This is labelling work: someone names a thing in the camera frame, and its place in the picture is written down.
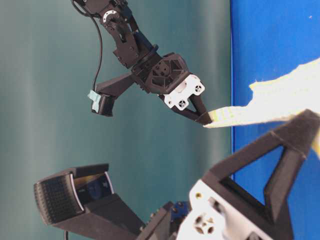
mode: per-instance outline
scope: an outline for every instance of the black robotic arm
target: black robotic arm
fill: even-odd
[[[200,95],[205,86],[189,72],[185,60],[176,53],[160,56],[140,31],[126,0],[71,0],[77,2],[87,17],[98,18],[113,37],[113,52],[131,73],[93,84],[89,97],[92,112],[111,117],[115,100],[133,83],[147,93],[157,94],[175,113],[202,125],[212,122]],[[188,109],[189,100],[195,111]]]

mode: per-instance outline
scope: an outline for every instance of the white cloth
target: white cloth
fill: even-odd
[[[209,112],[213,122],[205,127],[288,121],[305,109],[320,115],[320,58],[275,80],[255,82],[249,87],[253,97],[247,106],[213,110]],[[320,157],[320,132],[312,147]]]

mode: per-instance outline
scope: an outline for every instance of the black cable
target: black cable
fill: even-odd
[[[63,239],[64,239],[64,240],[68,240],[68,239],[69,239],[69,232],[68,232],[68,231],[64,231],[64,233],[63,233]]]
[[[71,0],[71,3],[73,5],[73,7],[77,10],[78,13],[80,13],[81,15],[83,15],[85,17],[91,18],[91,20],[93,21],[93,24],[95,25],[95,28],[96,28],[96,30],[98,32],[98,37],[99,37],[99,42],[100,42],[100,57],[99,57],[98,68],[96,70],[95,77],[94,77],[93,83],[92,83],[92,90],[95,91],[96,90],[97,78],[98,78],[98,75],[99,75],[99,72],[100,72],[100,69],[101,69],[101,65],[102,65],[103,42],[102,42],[102,36],[101,36],[100,28],[99,28],[99,26],[98,26],[98,24],[97,24],[97,22],[96,22],[96,20],[94,18],[99,18],[100,16],[99,15],[95,15],[95,14],[90,14],[90,12],[87,9],[85,9],[83,6],[81,6],[81,7],[85,12],[82,12],[77,7],[77,5],[75,4],[75,0]]]

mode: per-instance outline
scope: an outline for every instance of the blue backdrop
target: blue backdrop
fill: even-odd
[[[288,74],[320,57],[319,0],[231,1],[233,104],[252,99],[249,84]],[[279,123],[233,129],[237,151]],[[263,202],[263,186],[280,156],[280,149],[235,174],[235,180]],[[311,152],[292,192],[289,208],[296,240],[318,240],[320,228],[320,161]]]

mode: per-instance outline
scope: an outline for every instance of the teal backdrop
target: teal backdrop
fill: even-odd
[[[128,2],[158,52],[181,54],[204,82],[208,110],[229,106],[229,1]],[[102,34],[99,82],[127,72]],[[230,129],[204,129],[137,85],[117,100],[114,117],[90,113],[98,47],[93,23],[69,0],[1,1],[1,240],[63,238],[42,223],[33,195],[37,180],[63,169],[109,163],[115,191],[147,221],[164,203],[187,200],[196,180],[230,154]]]

